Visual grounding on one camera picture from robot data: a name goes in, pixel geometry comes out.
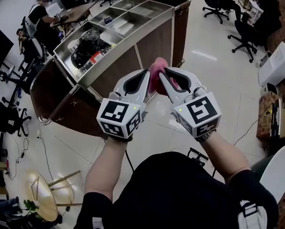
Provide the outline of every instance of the wrist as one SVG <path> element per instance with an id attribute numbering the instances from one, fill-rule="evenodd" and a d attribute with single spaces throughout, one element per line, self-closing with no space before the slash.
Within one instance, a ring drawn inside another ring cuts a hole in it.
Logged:
<path id="1" fill-rule="evenodd" d="M 211 138 L 211 136 L 213 135 L 214 132 L 216 132 L 217 130 L 214 129 L 208 133 L 205 133 L 199 137 L 196 138 L 196 141 L 199 142 L 199 143 L 204 143 L 206 142 L 207 140 L 209 140 Z"/>
<path id="2" fill-rule="evenodd" d="M 117 140 L 115 138 L 112 137 L 108 137 L 108 139 L 105 142 L 106 144 L 108 144 L 109 146 L 113 146 L 113 147 L 124 147 L 126 148 L 128 143 L 127 142 L 123 142 L 122 140 Z"/>

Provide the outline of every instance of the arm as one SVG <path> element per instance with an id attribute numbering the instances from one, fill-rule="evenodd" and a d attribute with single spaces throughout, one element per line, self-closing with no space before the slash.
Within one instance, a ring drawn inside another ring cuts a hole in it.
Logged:
<path id="1" fill-rule="evenodd" d="M 52 17 L 49 17 L 48 15 L 46 15 L 46 16 L 42 17 L 42 20 L 45 23 L 51 24 L 51 23 L 57 23 L 59 21 L 59 18 L 58 17 L 52 18 Z"/>
<path id="2" fill-rule="evenodd" d="M 250 170 L 245 155 L 234 145 L 225 141 L 217 132 L 201 143 L 215 169 L 228 183 L 242 170 Z"/>
<path id="3" fill-rule="evenodd" d="M 85 193 L 101 193 L 112 201 L 113 190 L 120 176 L 122 158 L 126 148 L 127 143 L 109 137 L 86 176 Z"/>
<path id="4" fill-rule="evenodd" d="M 22 42 L 20 41 L 20 45 L 19 45 L 19 50 L 20 50 L 20 53 L 22 53 L 23 52 L 23 44 L 22 44 Z"/>

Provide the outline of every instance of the cable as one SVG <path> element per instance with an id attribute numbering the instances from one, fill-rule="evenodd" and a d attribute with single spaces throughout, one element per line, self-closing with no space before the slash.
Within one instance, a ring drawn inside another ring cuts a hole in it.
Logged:
<path id="1" fill-rule="evenodd" d="M 39 137 L 39 139 L 41 139 L 41 140 L 42 140 L 42 142 L 43 142 L 43 145 L 44 145 L 44 151 L 45 151 L 45 156 L 46 156 L 46 163 L 47 163 L 47 166 L 48 166 L 48 171 L 49 171 L 49 174 L 51 175 L 51 178 L 52 178 L 52 180 L 53 180 L 53 177 L 52 177 L 52 174 L 51 174 L 51 169 L 49 168 L 49 164 L 48 164 L 48 158 L 47 158 L 46 146 L 45 146 L 45 144 L 44 144 L 44 140 L 43 140 L 43 138 L 42 138 L 42 137 Z"/>
<path id="2" fill-rule="evenodd" d="M 266 112 L 268 112 L 267 109 L 268 109 L 271 105 L 272 105 L 272 104 L 270 104 L 270 105 L 265 109 L 265 111 L 263 112 L 263 114 L 262 114 L 257 120 L 255 120 L 255 121 L 252 123 L 252 125 L 248 128 L 248 130 L 246 131 L 246 133 L 245 133 L 242 137 L 240 137 L 240 138 L 234 143 L 234 146 L 235 146 L 235 145 L 237 144 L 237 142 L 239 142 L 243 137 L 245 137 L 245 135 L 249 132 L 249 130 L 253 127 L 253 125 L 254 125 L 258 120 L 260 120 Z"/>
<path id="3" fill-rule="evenodd" d="M 125 150 L 125 155 L 127 156 L 127 159 L 128 159 L 128 161 L 129 161 L 129 164 L 130 164 L 130 166 L 131 166 L 131 168 L 132 168 L 132 171 L 133 171 L 133 173 L 134 173 L 134 168 L 133 168 L 132 163 L 131 163 L 131 161 L 130 161 L 130 158 L 129 158 L 129 156 L 128 156 L 127 150 Z"/>
<path id="4" fill-rule="evenodd" d="M 15 161 L 15 174 L 13 177 L 9 177 L 11 181 L 13 181 L 15 179 L 15 177 L 17 176 L 17 165 L 20 163 L 20 159 L 24 158 L 25 156 L 25 151 L 28 150 L 28 147 L 29 147 L 29 140 L 27 138 L 24 138 L 24 141 L 23 141 L 23 150 L 22 152 L 20 153 L 20 147 L 19 147 L 19 144 L 18 142 L 15 140 L 15 138 L 10 134 L 10 136 L 13 138 L 13 140 L 15 141 L 15 143 L 17 144 L 18 146 L 18 154 L 19 154 L 19 157 L 16 159 Z"/>

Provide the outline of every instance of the stool leg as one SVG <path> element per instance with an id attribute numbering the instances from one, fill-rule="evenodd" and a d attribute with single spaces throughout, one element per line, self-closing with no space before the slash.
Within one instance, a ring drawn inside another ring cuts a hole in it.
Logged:
<path id="1" fill-rule="evenodd" d="M 72 177 L 72 176 L 74 176 L 74 175 L 76 175 L 76 174 L 78 174 L 78 173 L 80 173 L 79 170 L 76 171 L 76 172 L 74 172 L 74 173 L 71 173 L 71 174 L 69 174 L 69 175 L 67 175 L 67 176 L 65 176 L 65 177 L 62 177 L 62 178 L 60 178 L 60 179 L 58 179 L 58 180 L 56 180 L 56 181 L 53 181 L 53 182 L 49 183 L 48 186 L 51 187 L 51 186 L 53 186 L 53 185 L 56 185 L 57 183 L 62 182 L 62 181 L 66 180 L 66 179 L 68 179 L 68 178 L 70 178 L 70 177 Z"/>

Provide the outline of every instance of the desk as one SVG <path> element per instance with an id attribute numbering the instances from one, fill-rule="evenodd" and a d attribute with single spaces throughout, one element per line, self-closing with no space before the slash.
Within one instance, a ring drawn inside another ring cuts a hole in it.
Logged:
<path id="1" fill-rule="evenodd" d="M 57 26 L 63 26 L 65 36 L 66 36 L 66 26 L 74 22 L 78 23 L 93 5 L 94 3 L 87 3 L 87 4 L 83 4 L 78 7 L 61 12 L 60 14 L 61 16 L 64 16 L 64 15 L 68 16 L 67 20 L 63 21 L 62 23 L 60 22 L 51 23 L 51 27 L 53 28 Z"/>

